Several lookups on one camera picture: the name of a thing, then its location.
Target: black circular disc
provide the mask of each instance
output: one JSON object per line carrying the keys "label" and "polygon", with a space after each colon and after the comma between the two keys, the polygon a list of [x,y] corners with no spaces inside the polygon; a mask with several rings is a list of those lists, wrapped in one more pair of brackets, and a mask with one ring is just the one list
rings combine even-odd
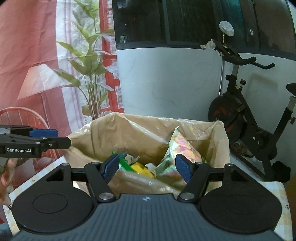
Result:
{"label": "black circular disc", "polygon": [[[235,113],[239,104],[232,99],[219,96],[215,98],[209,108],[208,119],[209,121],[222,121],[223,123],[228,120],[233,113]],[[235,143],[242,132],[244,117],[239,114],[230,125],[225,126],[225,131],[229,139],[229,143]]]}
{"label": "black circular disc", "polygon": [[274,229],[281,217],[279,200],[249,182],[235,182],[210,191],[201,202],[201,210],[217,227],[241,234]]}
{"label": "black circular disc", "polygon": [[82,223],[91,213],[92,199],[80,189],[58,182],[33,185],[16,198],[12,212],[17,224],[37,233],[58,233]]}

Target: snack bag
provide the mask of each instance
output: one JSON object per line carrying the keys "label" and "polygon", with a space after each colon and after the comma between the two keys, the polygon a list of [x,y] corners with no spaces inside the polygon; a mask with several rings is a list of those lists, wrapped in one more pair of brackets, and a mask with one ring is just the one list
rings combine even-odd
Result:
{"label": "snack bag", "polygon": [[198,161],[205,162],[205,160],[202,158],[200,153],[195,150],[194,147],[178,131],[178,127],[175,129],[172,135],[172,138],[169,142],[169,148],[164,158],[156,167],[155,171],[157,179],[176,189],[182,190],[185,187],[186,183],[176,169],[176,156],[178,154],[182,154],[193,163]]}

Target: silver bolt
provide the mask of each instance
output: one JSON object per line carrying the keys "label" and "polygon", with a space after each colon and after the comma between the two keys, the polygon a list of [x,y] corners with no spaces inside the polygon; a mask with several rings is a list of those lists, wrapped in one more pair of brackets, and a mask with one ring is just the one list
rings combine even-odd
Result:
{"label": "silver bolt", "polygon": [[109,192],[103,192],[99,195],[99,198],[102,200],[110,200],[111,198],[113,198],[114,195],[112,193]]}
{"label": "silver bolt", "polygon": [[180,198],[182,198],[183,200],[191,200],[194,198],[194,194],[191,193],[191,192],[183,192],[181,195],[180,195]]}

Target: exercise bike seat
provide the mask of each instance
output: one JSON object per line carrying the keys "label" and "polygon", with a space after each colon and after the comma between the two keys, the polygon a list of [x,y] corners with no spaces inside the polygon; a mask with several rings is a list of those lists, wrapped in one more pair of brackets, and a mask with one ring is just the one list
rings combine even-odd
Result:
{"label": "exercise bike seat", "polygon": [[296,83],[287,84],[286,89],[294,96],[296,96]]}

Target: yellow package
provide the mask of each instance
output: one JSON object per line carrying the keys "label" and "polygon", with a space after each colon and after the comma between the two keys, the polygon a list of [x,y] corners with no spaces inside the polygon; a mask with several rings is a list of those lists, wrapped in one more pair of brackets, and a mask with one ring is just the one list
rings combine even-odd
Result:
{"label": "yellow package", "polygon": [[138,161],[132,164],[131,168],[134,169],[139,174],[143,174],[147,177],[155,178],[155,176],[148,170],[148,168]]}

